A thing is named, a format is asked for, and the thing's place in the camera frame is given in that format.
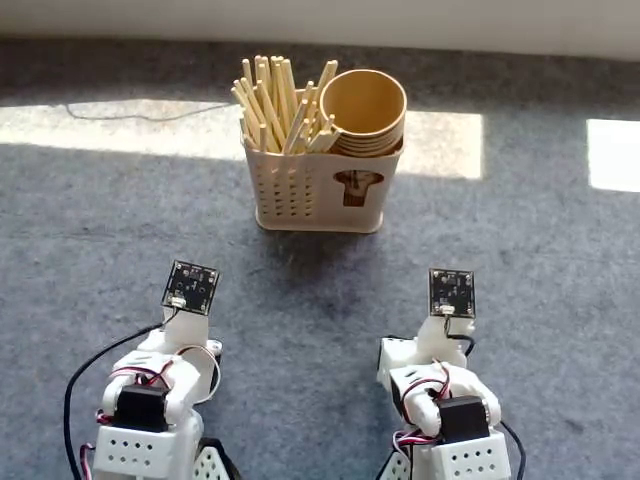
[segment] chopstick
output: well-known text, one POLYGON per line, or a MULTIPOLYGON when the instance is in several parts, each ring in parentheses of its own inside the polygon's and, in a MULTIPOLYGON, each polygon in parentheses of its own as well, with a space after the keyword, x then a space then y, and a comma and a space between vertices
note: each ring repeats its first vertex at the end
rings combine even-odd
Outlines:
POLYGON ((289 111, 295 112, 298 109, 298 98, 296 96, 296 82, 293 79, 293 70, 291 69, 291 60, 288 58, 283 60, 282 69, 289 100, 289 111))
POLYGON ((287 88, 284 83, 284 75, 280 63, 275 65, 275 78, 278 84, 278 101, 280 104, 280 115, 283 120, 283 130, 287 135, 293 122, 292 113, 289 112, 289 101, 287 100, 287 88))
MULTIPOLYGON (((260 125, 264 124, 265 125, 265 129, 266 129, 269 126, 269 120, 267 120, 267 118, 265 117, 264 113, 262 112, 262 109, 260 108, 260 104, 258 103, 258 99, 256 98, 255 94, 253 93, 253 87, 251 85, 249 85, 249 81, 245 77, 242 77, 240 79, 240 84, 242 85, 242 87, 245 90, 247 98, 249 99, 249 103, 251 104, 251 107, 253 108, 254 113, 256 114, 256 117, 258 117, 258 121, 260 122, 259 124, 260 125)), ((278 145, 276 144, 276 141, 273 138, 273 134, 271 133, 271 129, 267 129, 266 134, 267 134, 266 142, 267 142, 267 145, 269 147, 269 150, 271 150, 271 151, 277 150, 278 149, 278 145)))
POLYGON ((290 59, 256 55, 242 59, 242 77, 233 82, 233 96, 242 108, 240 127, 248 148, 261 152, 323 152, 331 148, 339 131, 334 131, 335 116, 320 115, 322 90, 335 76, 338 62, 326 62, 317 86, 308 81, 304 90, 295 89, 290 59))
POLYGON ((267 126, 264 123, 260 124, 260 151, 267 151, 267 126))
POLYGON ((269 98, 269 93, 267 92, 267 89, 264 86, 264 83, 262 82, 262 80, 258 80, 258 92, 260 92, 260 97, 262 98, 262 103, 265 108, 265 113, 269 118, 269 123, 273 127, 273 131, 276 133, 276 137, 278 138, 278 142, 280 143, 280 146, 284 147, 287 137, 284 134, 282 127, 280 126, 280 121, 276 116, 276 112, 273 108, 273 105, 271 104, 271 99, 269 98))
POLYGON ((320 95, 322 94, 322 90, 327 86, 327 83, 336 76, 336 72, 338 71, 338 61, 330 60, 325 66, 324 70, 322 70, 322 74, 320 75, 320 80, 318 81, 318 89, 313 97, 313 100, 316 102, 320 102, 320 95))
POLYGON ((242 60, 242 73, 249 82, 249 85, 253 87, 253 77, 251 76, 251 63, 248 58, 242 60))
POLYGON ((300 106, 298 107, 298 111, 296 112, 296 116, 293 119, 293 123, 291 124, 291 130, 289 131, 289 134, 287 135, 287 141, 284 144, 284 147, 282 148, 282 153, 290 153, 291 149, 293 148, 293 144, 294 142, 298 139, 298 137, 300 136, 300 131, 302 129, 302 124, 304 122, 304 120, 307 120, 305 118, 305 114, 307 113, 307 104, 309 102, 307 100, 303 100, 302 102, 300 102, 300 106))

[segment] white plastic basket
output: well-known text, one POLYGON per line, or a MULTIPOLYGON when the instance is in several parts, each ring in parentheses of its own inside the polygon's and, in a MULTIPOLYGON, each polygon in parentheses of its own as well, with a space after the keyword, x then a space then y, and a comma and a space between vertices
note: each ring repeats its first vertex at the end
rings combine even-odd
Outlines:
POLYGON ((245 152, 261 227, 372 233, 402 149, 377 158, 245 152))

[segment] wooden chopstick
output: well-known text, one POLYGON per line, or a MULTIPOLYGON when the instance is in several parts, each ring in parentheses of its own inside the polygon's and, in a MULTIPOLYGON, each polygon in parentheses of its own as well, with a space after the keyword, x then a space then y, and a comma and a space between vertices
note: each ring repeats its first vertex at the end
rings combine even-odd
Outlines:
POLYGON ((271 103, 271 98, 269 97, 267 88, 264 86, 264 82, 262 80, 258 80, 258 92, 260 93, 260 97, 262 98, 262 103, 264 105, 265 113, 269 118, 269 123, 276 134, 276 137, 278 139, 278 142, 280 143, 280 146, 284 147, 287 136, 284 134, 284 131, 282 130, 280 121, 278 120, 275 109, 273 108, 273 104, 271 103))
POLYGON ((320 95, 322 94, 322 90, 327 86, 327 83, 336 76, 336 72, 338 71, 338 61, 330 60, 325 66, 324 70, 322 70, 322 75, 320 75, 320 80, 318 81, 318 89, 316 90, 316 94, 313 97, 313 100, 316 102, 320 102, 320 95))
POLYGON ((268 128, 270 122, 265 117, 264 112, 260 108, 260 104, 258 103, 258 99, 256 98, 255 94, 253 93, 253 87, 251 85, 249 85, 249 81, 245 77, 242 77, 240 79, 240 84, 242 85, 242 87, 245 90, 247 98, 249 99, 249 103, 250 103, 251 107, 253 108, 254 113, 256 114, 256 117, 258 118, 259 124, 265 124, 266 127, 267 127, 267 147, 272 152, 278 151, 278 145, 276 144, 275 138, 273 138, 273 133, 271 133, 271 129, 268 128))
POLYGON ((264 123, 260 124, 260 151, 267 151, 267 126, 264 123))
POLYGON ((307 105, 308 105, 308 101, 303 100, 302 102, 300 102, 300 106, 298 107, 298 111, 296 112, 296 116, 293 119, 293 122, 291 124, 291 130, 289 130, 289 133, 287 134, 287 141, 284 143, 284 147, 282 148, 282 153, 287 154, 291 152, 291 149, 293 148, 293 144, 294 142, 298 139, 298 137, 300 136, 300 130, 302 128, 302 123, 304 120, 306 120, 305 118, 305 114, 307 113, 307 105))
POLYGON ((287 87, 287 98, 289 100, 289 111, 298 110, 298 98, 296 96, 296 82, 293 78, 291 60, 288 58, 282 61, 282 73, 284 74, 285 86, 287 87))
POLYGON ((307 152, 309 153, 318 153, 322 151, 322 145, 325 142, 325 138, 331 135, 329 132, 321 131, 318 133, 313 140, 309 143, 307 147, 307 152))
POLYGON ((304 89, 304 92, 302 92, 302 97, 301 97, 301 101, 302 100, 309 100, 311 101, 311 95, 313 95, 313 82, 311 80, 309 80, 307 82, 307 86, 304 89))
POLYGON ((285 134, 289 134, 292 125, 292 115, 289 112, 289 101, 287 100, 287 90, 284 83, 284 75, 280 63, 275 65, 275 79, 278 84, 278 102, 280 104, 280 116, 282 118, 282 129, 285 134))
POLYGON ((242 74, 249 82, 249 85, 253 87, 253 77, 251 76, 251 62, 248 58, 242 60, 242 74))

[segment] gray carpet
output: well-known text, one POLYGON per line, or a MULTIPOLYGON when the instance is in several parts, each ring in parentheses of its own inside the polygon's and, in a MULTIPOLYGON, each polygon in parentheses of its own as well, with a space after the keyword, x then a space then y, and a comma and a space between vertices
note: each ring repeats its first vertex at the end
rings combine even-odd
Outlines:
MULTIPOLYGON (((640 478, 640 194, 590 185, 586 124, 640 120, 637 64, 5 42, 0 72, 0 478, 69 478, 66 382, 111 339, 158 320, 174 258, 223 273, 212 321, 226 349, 223 384, 200 411, 249 480, 375 476, 400 426, 375 382, 377 339, 415 334, 430 266, 476 271, 472 368, 526 445, 526 478, 640 478), (331 57, 342 68, 383 68, 405 84, 415 122, 427 118, 421 112, 481 116, 480 174, 420 173, 432 149, 449 152, 430 136, 401 161, 417 167, 399 171, 379 233, 265 232, 253 220, 236 125, 228 125, 234 109, 185 118, 192 123, 183 130, 183 120, 154 126, 136 151, 135 137, 125 146, 118 139, 154 122, 72 118, 77 108, 60 107, 141 98, 224 104, 239 59, 258 52, 291 56, 298 78, 314 78, 331 57), (29 109, 36 105, 48 110, 29 109), (82 143, 94 138, 87 129, 95 122, 113 148, 82 143), (181 138, 201 130, 215 141, 181 138), (158 142, 142 145, 167 136, 168 148, 207 154, 162 155, 153 153, 158 142)), ((96 105, 84 113, 102 114, 96 105)), ((419 138, 437 127, 407 128, 419 138)), ((110 363, 123 353, 77 386, 78 444, 95 439, 92 415, 110 363)))

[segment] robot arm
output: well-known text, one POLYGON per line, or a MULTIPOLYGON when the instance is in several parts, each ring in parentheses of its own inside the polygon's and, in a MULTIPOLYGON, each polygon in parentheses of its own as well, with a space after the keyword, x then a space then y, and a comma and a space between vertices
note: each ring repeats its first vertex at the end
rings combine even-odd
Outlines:
POLYGON ((473 331, 473 274, 431 270, 430 278, 431 315, 418 335, 381 341, 378 381, 408 428, 394 434, 378 479, 508 480, 506 441, 495 429, 500 403, 466 368, 459 343, 473 331))
POLYGON ((208 339, 218 273, 174 262, 165 295, 165 325, 115 363, 97 416, 93 473, 86 479, 239 479, 219 441, 203 438, 194 404, 220 382, 222 344, 208 339))

